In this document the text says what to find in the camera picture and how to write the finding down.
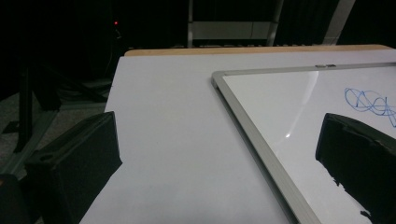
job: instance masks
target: black object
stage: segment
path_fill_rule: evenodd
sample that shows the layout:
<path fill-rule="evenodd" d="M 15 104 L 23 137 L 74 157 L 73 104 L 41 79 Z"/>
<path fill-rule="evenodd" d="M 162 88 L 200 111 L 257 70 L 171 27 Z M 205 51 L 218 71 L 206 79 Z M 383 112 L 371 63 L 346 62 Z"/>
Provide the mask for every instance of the black object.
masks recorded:
<path fill-rule="evenodd" d="M 26 163 L 46 224 L 79 223 L 122 164 L 113 112 L 84 119 Z"/>
<path fill-rule="evenodd" d="M 396 1 L 356 0 L 337 45 L 380 44 L 396 48 Z"/>
<path fill-rule="evenodd" d="M 322 44 L 338 2 L 285 0 L 274 46 Z"/>
<path fill-rule="evenodd" d="M 20 184 L 14 175 L 0 175 L 0 223 L 31 223 Z"/>
<path fill-rule="evenodd" d="M 113 6 L 126 48 L 187 46 L 189 1 L 114 0 Z"/>
<path fill-rule="evenodd" d="M 316 159 L 369 213 L 396 223 L 396 139 L 358 120 L 326 114 Z"/>

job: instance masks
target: white tabletop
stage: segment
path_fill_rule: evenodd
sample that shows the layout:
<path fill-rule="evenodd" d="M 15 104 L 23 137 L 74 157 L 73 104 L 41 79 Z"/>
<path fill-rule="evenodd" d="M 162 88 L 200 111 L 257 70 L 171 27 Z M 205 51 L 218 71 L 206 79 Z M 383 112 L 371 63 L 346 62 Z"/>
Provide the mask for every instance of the white tabletop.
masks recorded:
<path fill-rule="evenodd" d="M 211 85 L 219 70 L 385 63 L 396 50 L 122 57 L 123 165 L 81 223 L 289 223 Z"/>

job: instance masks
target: blue scribble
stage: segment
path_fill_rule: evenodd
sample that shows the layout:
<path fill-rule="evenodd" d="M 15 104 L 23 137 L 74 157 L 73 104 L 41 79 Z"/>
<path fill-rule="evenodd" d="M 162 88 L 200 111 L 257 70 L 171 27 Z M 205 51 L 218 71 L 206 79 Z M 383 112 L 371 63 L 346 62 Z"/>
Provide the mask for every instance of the blue scribble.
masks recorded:
<path fill-rule="evenodd" d="M 375 115 L 388 117 L 390 123 L 396 128 L 395 106 L 388 105 L 388 97 L 381 96 L 375 91 L 359 91 L 355 89 L 345 89 L 346 102 L 357 111 L 371 111 Z"/>

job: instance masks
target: dark background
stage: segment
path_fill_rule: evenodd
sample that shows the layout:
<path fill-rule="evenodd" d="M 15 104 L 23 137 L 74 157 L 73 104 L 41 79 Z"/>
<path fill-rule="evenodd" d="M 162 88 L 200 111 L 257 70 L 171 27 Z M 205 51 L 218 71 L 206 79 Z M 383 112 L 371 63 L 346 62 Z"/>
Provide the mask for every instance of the dark background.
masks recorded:
<path fill-rule="evenodd" d="M 112 78 L 118 58 L 129 48 L 187 46 L 188 0 L 0 3 L 0 100 L 18 92 L 21 63 L 46 62 L 67 77 L 96 80 Z M 275 45 L 321 44 L 337 4 L 338 0 L 285 0 Z M 195 0 L 193 20 L 271 21 L 275 6 L 276 0 Z M 395 48 L 394 8 L 396 2 L 391 0 L 356 0 L 337 44 Z M 227 43 L 218 40 L 216 44 Z"/>

